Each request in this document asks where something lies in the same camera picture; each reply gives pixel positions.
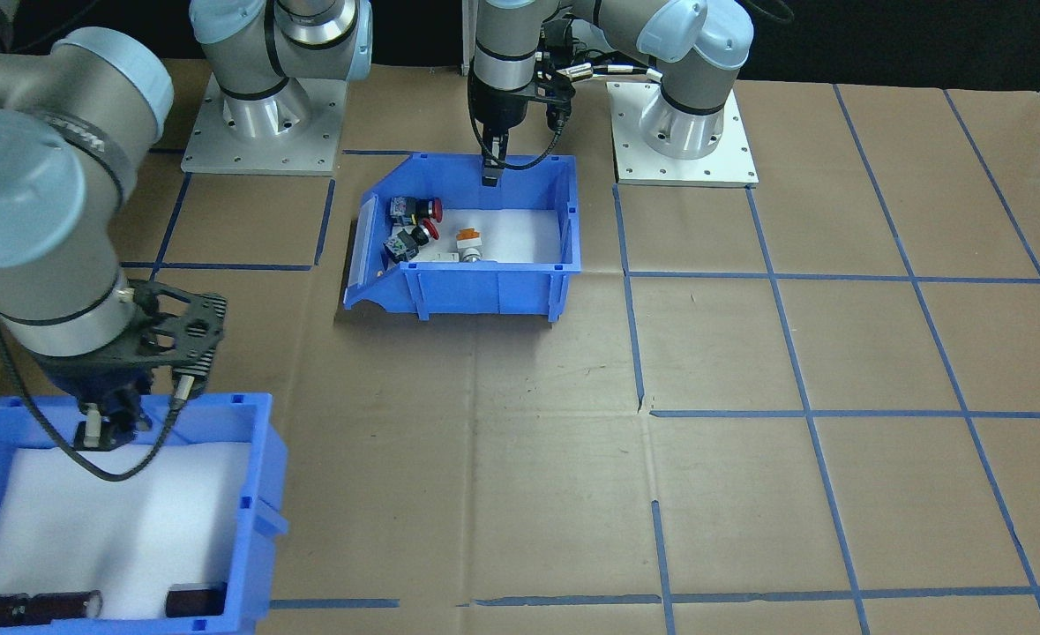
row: blue grid tape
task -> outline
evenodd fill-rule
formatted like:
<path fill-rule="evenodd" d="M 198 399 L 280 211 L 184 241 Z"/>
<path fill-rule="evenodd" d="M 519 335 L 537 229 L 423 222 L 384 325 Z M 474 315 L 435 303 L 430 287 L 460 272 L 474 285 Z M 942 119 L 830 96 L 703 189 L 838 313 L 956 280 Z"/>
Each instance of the blue grid tape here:
<path fill-rule="evenodd" d="M 876 173 L 874 167 L 872 167 L 872 162 L 868 160 L 868 156 L 863 149 L 861 141 L 861 136 L 857 133 L 856 127 L 853 125 L 853 117 L 850 115 L 850 109 L 846 105 L 846 99 L 841 96 L 841 89 L 838 85 L 834 84 L 834 96 L 837 97 L 837 103 L 841 108 L 841 113 L 846 116 L 846 124 L 850 126 L 850 133 L 853 136 L 853 142 L 856 144 L 857 152 L 861 155 L 861 161 L 865 171 L 868 174 L 868 180 L 874 186 L 874 192 L 876 193 L 876 200 L 880 203 L 882 212 L 884 213 L 884 219 L 889 226 L 895 245 L 900 252 L 900 259 L 904 262 L 904 269 L 907 269 L 908 276 L 915 277 L 915 270 L 912 269 L 911 260 L 908 257 L 907 248 L 904 247 L 904 241 L 900 240 L 900 234 L 898 228 L 895 228 L 895 220 L 892 216 L 891 209 L 887 206 L 886 197 L 880 186 L 880 181 L 876 178 Z M 1017 551 L 1017 558 L 1020 559 L 1022 563 L 1022 568 L 1025 571 L 1025 578 L 1031 584 L 1033 598 L 1037 600 L 1037 606 L 1040 609 L 1040 587 L 1037 583 L 1037 576 L 1033 573 L 1033 566 L 1029 562 L 1029 556 L 1025 554 L 1024 547 L 1017 538 L 1017 533 L 1015 531 L 1013 518 L 1010 514 L 1010 509 L 1007 507 L 1007 502 L 1005 502 L 1005 497 L 1003 496 L 1003 490 L 998 486 L 998 481 L 994 476 L 994 470 L 991 469 L 991 462 L 986 455 L 986 451 L 983 447 L 982 439 L 979 438 L 979 430 L 974 427 L 974 420 L 971 418 L 970 413 L 968 413 L 966 398 L 963 397 L 962 388 L 959 386 L 958 376 L 955 373 L 955 367 L 951 364 L 951 359 L 947 356 L 945 347 L 943 346 L 942 338 L 939 337 L 938 328 L 936 328 L 935 320 L 932 318 L 932 313 L 930 307 L 927 306 L 927 298 L 924 297 L 922 288 L 918 281 L 912 279 L 912 288 L 915 290 L 915 297 L 919 301 L 920 310 L 922 310 L 924 318 L 927 320 L 927 327 L 931 330 L 932 339 L 935 340 L 935 347 L 938 349 L 939 358 L 942 359 L 943 367 L 946 369 L 947 378 L 951 380 L 952 389 L 955 390 L 956 398 L 959 400 L 959 407 L 962 411 L 964 418 L 967 422 L 967 430 L 970 431 L 971 442 L 974 444 L 974 450 L 979 453 L 979 460 L 983 464 L 983 470 L 986 473 L 986 479 L 991 485 L 991 491 L 994 493 L 994 499 L 998 504 L 998 509 L 1003 513 L 1003 521 L 1007 524 L 1007 528 L 1010 531 L 1010 538 L 1013 540 L 1014 548 Z"/>

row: electrical component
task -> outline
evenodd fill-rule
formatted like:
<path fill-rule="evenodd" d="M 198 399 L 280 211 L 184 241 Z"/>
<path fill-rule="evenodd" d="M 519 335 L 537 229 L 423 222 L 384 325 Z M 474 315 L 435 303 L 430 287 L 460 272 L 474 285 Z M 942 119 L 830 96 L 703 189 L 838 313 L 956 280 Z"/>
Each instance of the electrical component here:
<path fill-rule="evenodd" d="M 430 244 L 431 240 L 438 240 L 438 226 L 427 218 L 422 219 L 421 224 L 414 228 L 395 229 L 393 236 L 383 242 L 387 248 L 387 256 L 394 262 L 407 262 L 418 256 L 419 247 Z"/>
<path fill-rule="evenodd" d="M 100 591 L 0 596 L 0 628 L 45 627 L 57 619 L 95 619 L 104 608 Z"/>
<path fill-rule="evenodd" d="M 460 230 L 457 233 L 457 250 L 461 256 L 461 262 L 476 262 L 485 257 L 479 248 L 484 242 L 479 239 L 479 232 L 472 228 Z"/>
<path fill-rule="evenodd" d="M 415 199 L 412 196 L 390 199 L 390 220 L 395 228 L 405 224 L 418 224 L 426 218 L 440 222 L 444 214 L 440 199 Z"/>
<path fill-rule="evenodd" d="M 206 617 L 226 610 L 225 582 L 219 584 L 176 584 L 171 586 L 165 600 L 165 615 L 176 617 Z"/>

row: blue tape line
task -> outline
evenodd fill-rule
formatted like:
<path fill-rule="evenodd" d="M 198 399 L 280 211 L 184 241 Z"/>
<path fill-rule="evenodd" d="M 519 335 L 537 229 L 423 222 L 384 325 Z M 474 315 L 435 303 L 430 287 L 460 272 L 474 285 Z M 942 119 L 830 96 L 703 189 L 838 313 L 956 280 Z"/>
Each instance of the blue tape line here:
<path fill-rule="evenodd" d="M 818 603 L 852 600 L 853 591 L 770 591 L 770 593 L 677 593 L 676 604 Z"/>
<path fill-rule="evenodd" d="M 621 210 L 621 189 L 613 185 L 613 214 L 618 220 L 618 244 L 621 246 L 621 272 L 629 276 L 629 241 L 625 238 L 625 216 Z"/>
<path fill-rule="evenodd" d="M 630 271 L 632 277 L 710 277 L 770 281 L 756 271 Z M 827 281 L 837 283 L 931 283 L 962 285 L 1040 285 L 1040 277 L 974 276 L 874 276 L 867 273 L 775 273 L 779 281 Z"/>
<path fill-rule="evenodd" d="M 404 157 L 418 153 L 417 150 L 343 150 L 342 154 L 363 157 Z"/>
<path fill-rule="evenodd" d="M 880 203 L 882 212 L 884 213 L 884 219 L 889 226 L 889 230 L 892 233 L 892 237 L 895 240 L 895 246 L 900 250 L 900 259 L 904 262 L 904 269 L 907 269 L 908 276 L 915 277 L 915 270 L 912 269 L 911 260 L 908 258 L 907 249 L 904 248 L 904 241 L 900 240 L 900 234 L 898 228 L 895 228 L 895 221 L 892 217 L 891 209 L 887 206 L 886 197 L 884 197 L 883 191 L 881 191 L 880 181 L 876 178 L 876 173 L 874 167 L 872 167 L 872 162 L 868 160 L 868 156 L 863 149 L 861 142 L 861 136 L 857 133 L 856 127 L 853 125 L 853 117 L 850 115 L 850 109 L 846 105 L 846 99 L 841 96 L 841 88 L 834 84 L 834 95 L 837 97 L 837 103 L 841 107 L 841 113 L 846 116 L 846 123 L 850 126 L 850 133 L 853 134 L 853 141 L 857 145 L 857 152 L 861 155 L 861 161 L 865 166 L 865 171 L 868 173 L 868 180 L 874 185 L 874 192 L 876 193 L 876 200 Z M 943 339 L 939 337 L 938 328 L 936 328 L 935 320 L 932 318 L 932 313 L 930 307 L 927 306 L 927 298 L 924 297 L 924 290 L 917 281 L 911 282 L 912 289 L 915 290 L 915 297 L 919 301 L 919 309 L 922 310 L 924 318 L 927 320 L 927 327 L 931 330 L 932 339 L 935 341 L 935 348 L 938 349 L 939 358 L 943 361 L 943 367 L 946 369 L 947 378 L 951 381 L 952 389 L 955 390 L 956 398 L 959 400 L 959 407 L 966 415 L 967 430 L 970 431 L 971 442 L 974 444 L 974 450 L 979 453 L 979 460 L 983 464 L 983 471 L 986 473 L 986 479 L 991 484 L 991 491 L 994 493 L 994 499 L 998 504 L 998 510 L 1003 513 L 1003 521 L 1007 524 L 1007 529 L 1010 531 L 1010 538 L 1013 540 L 1014 549 L 1017 551 L 1017 557 L 1022 563 L 1022 568 L 1025 571 L 1025 579 L 1029 581 L 1029 585 L 1032 588 L 1033 598 L 1037 600 L 1038 609 L 1040 609 L 1040 587 L 1037 584 L 1037 576 L 1033 573 L 1033 566 L 1029 562 L 1029 556 L 1025 554 L 1025 548 L 1017 538 L 1017 532 L 1014 529 L 1013 518 L 1010 514 L 1010 509 L 1007 507 L 1007 502 L 1005 502 L 1005 497 L 1003 496 L 1003 488 L 998 486 L 998 481 L 994 476 L 994 470 L 991 469 L 991 461 L 986 455 L 986 450 L 983 447 L 983 441 L 979 436 L 979 429 L 974 426 L 974 419 L 971 418 L 970 411 L 967 407 L 967 399 L 963 397 L 962 387 L 959 386 L 959 378 L 956 375 L 955 367 L 951 365 L 951 358 L 947 356 L 946 348 L 943 346 Z"/>
<path fill-rule="evenodd" d="M 810 411 L 814 418 L 904 418 L 973 417 L 976 419 L 1040 419 L 1040 411 L 1015 413 L 1015 411 Z M 802 418 L 805 411 L 650 411 L 649 415 L 660 419 L 774 419 Z"/>
<path fill-rule="evenodd" d="M 155 265 L 152 266 L 152 282 L 160 273 L 161 264 L 165 258 L 165 250 L 171 246 L 171 236 L 174 235 L 174 226 L 178 222 L 178 214 L 182 212 L 182 202 L 186 201 L 186 191 L 189 189 L 189 179 L 191 173 L 186 173 L 182 177 L 182 188 L 178 189 L 178 197 L 174 201 L 174 209 L 171 210 L 171 220 L 167 221 L 167 230 L 163 234 L 163 242 L 160 244 L 160 253 L 155 257 Z"/>
<path fill-rule="evenodd" d="M 529 596 L 474 600 L 478 607 L 575 607 L 609 606 L 609 604 L 660 604 L 660 596 Z"/>
<path fill-rule="evenodd" d="M 220 271 L 310 271 L 311 265 L 246 265 L 240 262 L 164 262 L 160 269 L 209 269 Z"/>
<path fill-rule="evenodd" d="M 649 411 L 658 419 L 777 419 L 802 418 L 805 411 Z"/>
<path fill-rule="evenodd" d="M 778 276 L 775 274 L 775 266 L 770 260 L 770 246 L 766 244 L 766 235 L 762 231 L 762 221 L 758 219 L 758 206 L 754 204 L 754 193 L 752 189 L 747 189 L 747 204 L 751 208 L 751 219 L 754 221 L 754 230 L 758 234 L 758 247 L 762 249 L 762 261 L 766 264 L 766 273 L 770 274 L 770 290 L 775 295 L 775 307 L 778 310 L 778 321 L 781 322 L 782 337 L 786 338 L 786 351 L 789 353 L 790 367 L 794 369 L 794 380 L 798 382 L 799 397 L 802 398 L 802 407 L 805 409 L 806 427 L 810 430 L 810 443 L 813 444 L 813 452 L 817 458 L 817 471 L 822 474 L 822 483 L 826 490 L 826 501 L 829 503 L 830 515 L 834 520 L 834 531 L 837 532 L 837 543 L 841 548 L 841 558 L 846 560 L 846 576 L 850 579 L 850 590 L 853 591 L 853 604 L 857 609 L 857 621 L 861 623 L 861 635 L 869 635 L 868 615 L 865 614 L 865 603 L 861 597 L 861 586 L 857 582 L 856 567 L 853 566 L 853 555 L 850 553 L 850 541 L 846 536 L 846 524 L 841 522 L 841 511 L 837 507 L 837 496 L 834 495 L 834 482 L 829 477 L 829 468 L 826 465 L 826 453 L 822 449 L 822 438 L 817 433 L 817 423 L 814 421 L 812 411 L 810 411 L 810 395 L 805 389 L 805 378 L 802 377 L 802 366 L 799 364 L 798 349 L 794 346 L 794 335 L 790 333 L 790 324 L 786 319 L 786 305 L 782 301 L 781 289 L 778 286 Z"/>
<path fill-rule="evenodd" d="M 861 591 L 867 600 L 903 598 L 986 598 L 1000 596 L 1032 596 L 1030 586 L 952 586 L 939 588 L 875 588 Z"/>
<path fill-rule="evenodd" d="M 665 524 L 660 522 L 660 503 L 653 501 L 653 538 L 657 544 L 657 566 L 660 570 L 660 604 L 665 607 L 668 635 L 677 635 L 677 618 L 672 611 L 672 586 L 669 583 L 669 552 L 665 546 Z"/>
<path fill-rule="evenodd" d="M 969 411 L 976 419 L 1040 419 L 1040 413 L 1003 413 L 1002 411 Z"/>
<path fill-rule="evenodd" d="M 386 599 L 346 599 L 346 600 L 272 600 L 269 608 L 272 610 L 296 609 L 396 609 L 401 606 L 398 600 Z"/>
<path fill-rule="evenodd" d="M 613 214 L 618 220 L 618 242 L 621 245 L 621 272 L 624 274 L 625 313 L 629 317 L 629 349 L 633 354 L 633 381 L 636 382 L 636 408 L 645 403 L 645 373 L 642 370 L 641 341 L 636 337 L 636 313 L 633 311 L 633 288 L 629 282 L 629 249 L 625 245 L 625 220 L 621 216 L 621 192 L 613 186 Z"/>
<path fill-rule="evenodd" d="M 911 588 L 862 588 L 866 600 L 899 600 L 911 598 L 995 598 L 1032 596 L 1030 586 L 940 586 Z M 740 604 L 740 603 L 826 603 L 846 602 L 853 591 L 766 591 L 758 593 L 673 593 L 673 604 Z M 319 600 L 301 600 L 319 602 Z M 343 600 L 331 600 L 342 603 Z M 664 604 L 660 596 L 642 593 L 629 596 L 529 596 L 474 600 L 478 607 L 571 607 L 612 606 L 612 604 Z"/>
<path fill-rule="evenodd" d="M 749 271 L 630 271 L 631 277 L 711 277 L 734 279 L 742 281 L 765 281 L 765 273 Z"/>
<path fill-rule="evenodd" d="M 994 173 L 991 171 L 991 166 L 987 164 L 986 157 L 983 156 L 983 150 L 979 149 L 979 144 L 974 141 L 974 135 L 970 133 L 970 129 L 967 128 L 967 122 L 962 118 L 959 113 L 959 107 L 955 105 L 955 100 L 952 100 L 951 92 L 943 90 L 943 97 L 946 97 L 947 105 L 951 105 L 951 112 L 955 113 L 955 120 L 959 121 L 959 126 L 962 128 L 962 133 L 966 134 L 967 141 L 970 142 L 970 149 L 974 150 L 974 156 L 979 157 L 979 163 L 983 166 L 983 171 L 986 173 L 986 177 L 991 181 L 991 185 L 994 185 L 994 193 L 998 195 L 998 201 L 1003 203 L 1003 209 L 1007 213 L 1007 217 L 1010 218 L 1010 223 L 1013 226 L 1014 232 L 1017 234 L 1017 238 L 1020 239 L 1020 244 L 1024 246 L 1025 254 L 1029 254 L 1029 259 L 1033 263 L 1033 269 L 1037 270 L 1037 274 L 1040 276 L 1040 261 L 1037 258 L 1037 253 L 1033 250 L 1029 240 L 1025 237 L 1025 233 L 1020 229 L 1020 223 L 1017 222 L 1017 217 L 1014 216 L 1013 208 L 1010 206 L 1010 202 L 1007 201 L 1007 196 L 1003 192 L 1003 188 L 998 185 L 998 180 L 994 178 Z"/>
<path fill-rule="evenodd" d="M 322 219 L 319 220 L 319 237 L 315 242 L 315 260 L 313 265 L 319 265 L 319 259 L 322 257 L 322 245 L 324 241 L 328 240 L 328 224 L 331 221 L 331 201 L 335 197 L 335 180 L 328 182 L 328 197 L 322 204 Z"/>

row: silver aluminum base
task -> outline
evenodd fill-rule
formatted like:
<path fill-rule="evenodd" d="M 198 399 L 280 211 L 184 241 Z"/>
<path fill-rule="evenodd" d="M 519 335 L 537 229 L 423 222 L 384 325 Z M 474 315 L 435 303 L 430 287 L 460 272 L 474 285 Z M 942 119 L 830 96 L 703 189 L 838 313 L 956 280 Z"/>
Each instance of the silver aluminum base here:
<path fill-rule="evenodd" d="M 659 90 L 658 85 L 619 81 L 607 83 L 607 89 L 620 184 L 746 188 L 758 183 L 734 92 L 724 106 L 724 130 L 717 149 L 701 160 L 676 160 L 650 149 L 642 137 L 642 109 Z"/>
<path fill-rule="evenodd" d="M 314 120 L 296 133 L 279 139 L 241 139 L 222 116 L 222 90 L 210 77 L 194 131 L 186 143 L 183 171 L 205 174 L 287 174 L 293 177 L 333 177 L 343 126 L 346 82 L 302 79 L 311 99 Z"/>

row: metal mounting plate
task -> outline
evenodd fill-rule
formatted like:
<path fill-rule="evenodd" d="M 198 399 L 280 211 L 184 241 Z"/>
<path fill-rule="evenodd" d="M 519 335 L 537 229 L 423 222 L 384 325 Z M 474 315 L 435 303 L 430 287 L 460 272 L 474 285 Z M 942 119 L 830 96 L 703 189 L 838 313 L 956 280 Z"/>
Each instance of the metal mounting plate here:
<path fill-rule="evenodd" d="M 734 92 L 724 106 L 724 131 L 714 152 L 701 160 L 674 160 L 650 149 L 638 125 L 642 109 L 657 89 L 656 84 L 638 81 L 607 83 L 620 184 L 746 188 L 758 183 Z"/>
<path fill-rule="evenodd" d="M 314 120 L 279 139 L 241 139 L 222 117 L 222 90 L 210 77 L 194 129 L 186 142 L 183 171 L 205 174 L 288 174 L 331 177 L 339 153 L 346 102 L 346 82 L 302 79 Z"/>

